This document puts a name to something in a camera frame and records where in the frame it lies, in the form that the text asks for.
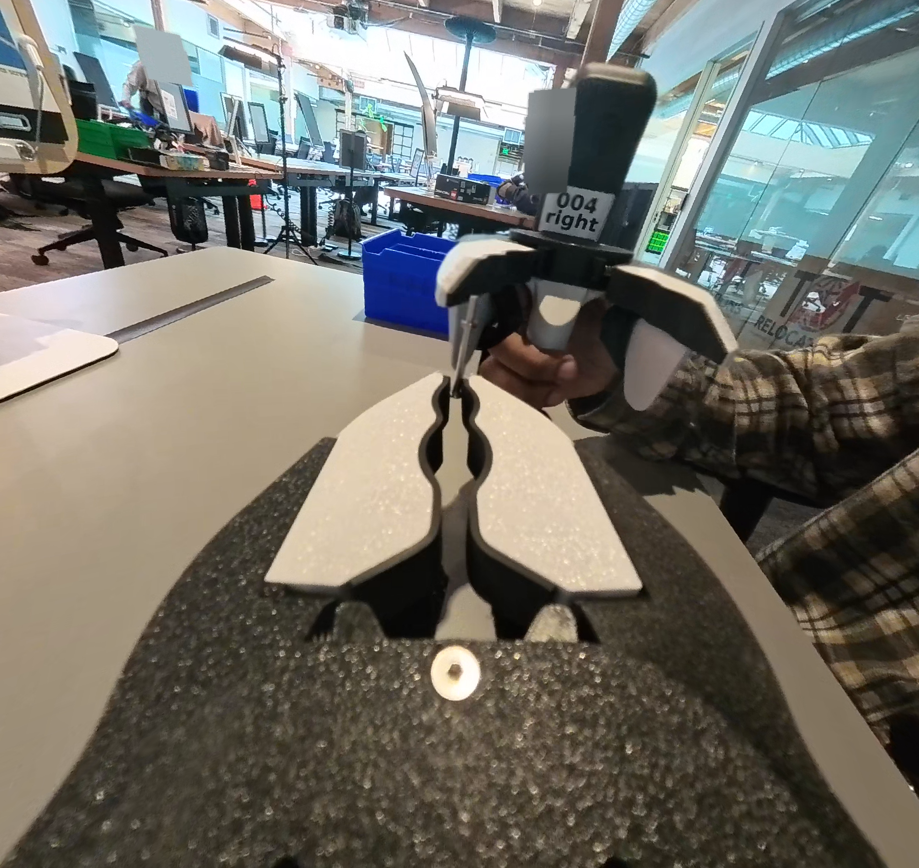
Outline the black monitor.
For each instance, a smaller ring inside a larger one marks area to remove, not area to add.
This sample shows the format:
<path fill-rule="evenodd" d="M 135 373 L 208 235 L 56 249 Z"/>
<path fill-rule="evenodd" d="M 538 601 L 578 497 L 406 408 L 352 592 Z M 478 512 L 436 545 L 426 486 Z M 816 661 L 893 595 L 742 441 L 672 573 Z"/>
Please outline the black monitor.
<path fill-rule="evenodd" d="M 192 134 L 193 124 L 183 88 L 175 83 L 156 82 L 155 95 L 158 111 L 169 129 L 181 135 Z"/>

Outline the black mesh trash bin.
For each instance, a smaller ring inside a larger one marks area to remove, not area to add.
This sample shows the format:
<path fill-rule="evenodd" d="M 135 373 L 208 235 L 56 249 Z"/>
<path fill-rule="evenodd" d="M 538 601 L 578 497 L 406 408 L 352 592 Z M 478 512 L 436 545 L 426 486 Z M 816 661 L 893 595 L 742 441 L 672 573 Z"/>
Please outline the black mesh trash bin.
<path fill-rule="evenodd" d="M 176 240 L 196 247 L 210 238 L 205 206 L 200 198 L 170 197 L 167 199 L 169 223 Z"/>

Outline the black box with red label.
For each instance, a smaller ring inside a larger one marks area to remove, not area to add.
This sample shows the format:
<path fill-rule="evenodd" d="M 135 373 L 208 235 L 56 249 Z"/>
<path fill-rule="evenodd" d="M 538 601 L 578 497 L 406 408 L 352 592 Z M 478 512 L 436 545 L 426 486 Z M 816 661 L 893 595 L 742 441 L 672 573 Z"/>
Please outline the black box with red label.
<path fill-rule="evenodd" d="M 435 179 L 434 194 L 458 203 L 491 205 L 496 192 L 487 181 L 481 181 L 475 176 L 439 173 Z"/>

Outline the white flat pad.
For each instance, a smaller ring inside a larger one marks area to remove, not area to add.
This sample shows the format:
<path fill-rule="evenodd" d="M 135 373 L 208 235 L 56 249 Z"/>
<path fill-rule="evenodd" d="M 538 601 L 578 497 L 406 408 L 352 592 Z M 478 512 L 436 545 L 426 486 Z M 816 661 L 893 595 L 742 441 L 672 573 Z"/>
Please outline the white flat pad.
<path fill-rule="evenodd" d="M 1 315 L 1 401 L 108 359 L 119 343 L 19 316 Z"/>

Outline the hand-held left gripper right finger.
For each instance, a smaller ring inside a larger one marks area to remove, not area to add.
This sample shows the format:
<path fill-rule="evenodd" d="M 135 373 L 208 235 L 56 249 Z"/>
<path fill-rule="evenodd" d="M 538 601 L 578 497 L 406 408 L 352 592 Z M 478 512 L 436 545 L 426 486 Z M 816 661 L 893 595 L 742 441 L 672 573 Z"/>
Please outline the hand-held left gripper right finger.
<path fill-rule="evenodd" d="M 642 583 L 572 439 L 482 377 L 466 381 L 475 526 L 489 556 L 571 598 L 618 598 Z"/>

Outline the long wooden desk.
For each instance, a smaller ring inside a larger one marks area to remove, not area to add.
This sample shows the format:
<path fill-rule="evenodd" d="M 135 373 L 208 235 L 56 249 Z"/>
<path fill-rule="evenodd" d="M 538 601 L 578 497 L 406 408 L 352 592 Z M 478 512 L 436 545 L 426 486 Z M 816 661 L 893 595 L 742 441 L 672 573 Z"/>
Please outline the long wooden desk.
<path fill-rule="evenodd" d="M 166 169 L 161 166 L 129 160 L 77 153 L 64 174 L 82 180 L 90 191 L 92 201 L 101 201 L 101 180 L 134 175 L 149 194 L 168 202 L 183 198 L 227 198 L 223 204 L 224 231 L 227 245 L 247 251 L 256 249 L 256 227 L 250 199 L 264 194 L 271 182 L 279 180 L 280 169 L 267 162 L 244 159 L 241 165 L 231 164 L 219 170 Z"/>

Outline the black tripod light stand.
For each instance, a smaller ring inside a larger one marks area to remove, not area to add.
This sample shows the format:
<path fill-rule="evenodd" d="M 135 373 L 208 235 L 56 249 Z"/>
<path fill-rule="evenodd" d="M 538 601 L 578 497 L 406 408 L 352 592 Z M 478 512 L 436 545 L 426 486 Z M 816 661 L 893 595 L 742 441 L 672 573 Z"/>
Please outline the black tripod light stand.
<path fill-rule="evenodd" d="M 220 50 L 220 55 L 228 59 L 234 59 L 244 65 L 258 63 L 268 64 L 274 61 L 277 70 L 277 81 L 279 84 L 279 112 L 280 112 L 280 186 L 283 195 L 283 213 L 281 228 L 273 242 L 268 243 L 265 247 L 265 253 L 269 254 L 280 243 L 284 244 L 284 256 L 286 259 L 291 258 L 291 248 L 293 247 L 305 259 L 317 266 L 318 262 L 310 254 L 308 247 L 305 245 L 296 227 L 291 220 L 291 203 L 290 203 L 290 169 L 289 169 L 289 151 L 287 144 L 287 127 L 288 127 L 288 106 L 289 92 L 285 84 L 285 75 L 287 65 L 280 50 L 280 45 L 273 46 L 267 51 L 255 45 L 244 47 L 241 43 L 226 43 Z"/>

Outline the small metal bolt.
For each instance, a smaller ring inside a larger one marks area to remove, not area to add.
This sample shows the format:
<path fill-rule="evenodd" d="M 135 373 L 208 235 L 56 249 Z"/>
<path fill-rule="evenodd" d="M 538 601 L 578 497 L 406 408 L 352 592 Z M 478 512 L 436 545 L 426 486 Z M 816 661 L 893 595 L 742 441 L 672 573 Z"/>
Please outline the small metal bolt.
<path fill-rule="evenodd" d="M 480 300 L 480 295 L 472 295 L 464 303 L 448 308 L 448 331 L 451 347 L 451 398 L 460 397 L 466 368 L 477 348 L 481 333 Z"/>

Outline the blue plastic bin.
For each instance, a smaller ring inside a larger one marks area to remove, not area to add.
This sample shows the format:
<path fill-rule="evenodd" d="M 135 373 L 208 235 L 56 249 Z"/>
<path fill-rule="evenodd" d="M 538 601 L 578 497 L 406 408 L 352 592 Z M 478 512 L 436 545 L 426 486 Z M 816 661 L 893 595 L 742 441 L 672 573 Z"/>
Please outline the blue plastic bin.
<path fill-rule="evenodd" d="M 362 243 L 364 316 L 367 320 L 440 338 L 448 311 L 437 304 L 437 272 L 455 241 L 393 229 Z"/>

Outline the person's right hand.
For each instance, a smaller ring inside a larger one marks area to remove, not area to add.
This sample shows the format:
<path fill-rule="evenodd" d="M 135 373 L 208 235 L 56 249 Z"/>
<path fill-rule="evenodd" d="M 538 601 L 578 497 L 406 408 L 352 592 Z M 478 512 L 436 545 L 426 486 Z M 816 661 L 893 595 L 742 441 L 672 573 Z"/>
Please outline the person's right hand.
<path fill-rule="evenodd" d="M 527 336 L 527 319 L 482 358 L 478 374 L 501 390 L 538 410 L 592 397 L 620 378 L 600 337 L 605 301 L 585 304 L 566 349 L 545 351 Z"/>

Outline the person's plaid shirt torso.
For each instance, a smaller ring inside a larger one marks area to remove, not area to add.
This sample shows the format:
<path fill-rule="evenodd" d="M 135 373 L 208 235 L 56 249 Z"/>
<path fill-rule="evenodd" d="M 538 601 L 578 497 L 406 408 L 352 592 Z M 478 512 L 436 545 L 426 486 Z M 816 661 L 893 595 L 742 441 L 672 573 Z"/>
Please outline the person's plaid shirt torso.
<path fill-rule="evenodd" d="M 917 792 L 918 452 L 756 560 Z"/>

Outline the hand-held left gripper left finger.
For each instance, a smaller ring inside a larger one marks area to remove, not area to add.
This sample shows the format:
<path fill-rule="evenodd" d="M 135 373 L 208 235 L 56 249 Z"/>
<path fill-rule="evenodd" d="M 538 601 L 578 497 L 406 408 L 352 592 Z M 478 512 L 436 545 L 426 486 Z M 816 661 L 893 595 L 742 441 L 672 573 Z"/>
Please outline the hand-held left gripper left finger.
<path fill-rule="evenodd" d="M 342 429 L 265 581 L 311 596 L 422 596 L 437 574 L 449 379 L 431 373 Z"/>

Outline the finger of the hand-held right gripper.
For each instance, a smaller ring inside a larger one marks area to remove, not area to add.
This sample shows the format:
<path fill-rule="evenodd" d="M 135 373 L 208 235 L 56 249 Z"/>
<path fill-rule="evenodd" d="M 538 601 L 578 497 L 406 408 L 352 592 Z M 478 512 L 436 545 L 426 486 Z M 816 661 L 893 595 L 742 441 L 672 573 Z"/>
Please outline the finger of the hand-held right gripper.
<path fill-rule="evenodd" d="M 444 257 L 435 282 L 440 307 L 521 285 L 534 275 L 537 251 L 502 235 L 462 237 Z"/>
<path fill-rule="evenodd" d="M 712 295 L 695 284 L 642 264 L 610 269 L 608 300 L 710 361 L 724 362 L 737 339 Z"/>

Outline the green storage bins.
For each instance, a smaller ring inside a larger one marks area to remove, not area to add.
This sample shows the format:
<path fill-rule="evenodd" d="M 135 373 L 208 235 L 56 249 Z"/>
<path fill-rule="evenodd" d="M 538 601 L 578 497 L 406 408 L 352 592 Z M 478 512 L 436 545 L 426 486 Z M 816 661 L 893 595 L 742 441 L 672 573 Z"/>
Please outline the green storage bins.
<path fill-rule="evenodd" d="M 143 130 L 98 120 L 75 119 L 78 152 L 99 158 L 148 161 L 155 152 Z"/>

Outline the black pole lamp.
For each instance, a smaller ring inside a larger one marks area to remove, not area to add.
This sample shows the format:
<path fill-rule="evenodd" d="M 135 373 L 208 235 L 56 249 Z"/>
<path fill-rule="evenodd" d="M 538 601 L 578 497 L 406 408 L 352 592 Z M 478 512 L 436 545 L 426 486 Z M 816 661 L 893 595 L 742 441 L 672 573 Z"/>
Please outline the black pole lamp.
<path fill-rule="evenodd" d="M 453 16 L 445 21 L 445 28 L 450 35 L 463 39 L 464 56 L 459 77 L 458 93 L 465 97 L 467 93 L 468 73 L 471 60 L 472 47 L 475 45 L 490 45 L 496 39 L 495 28 L 488 23 L 478 21 L 469 16 Z M 460 122 L 462 115 L 454 114 L 454 124 L 451 135 L 450 148 L 446 161 L 446 173 L 452 174 L 459 138 Z"/>

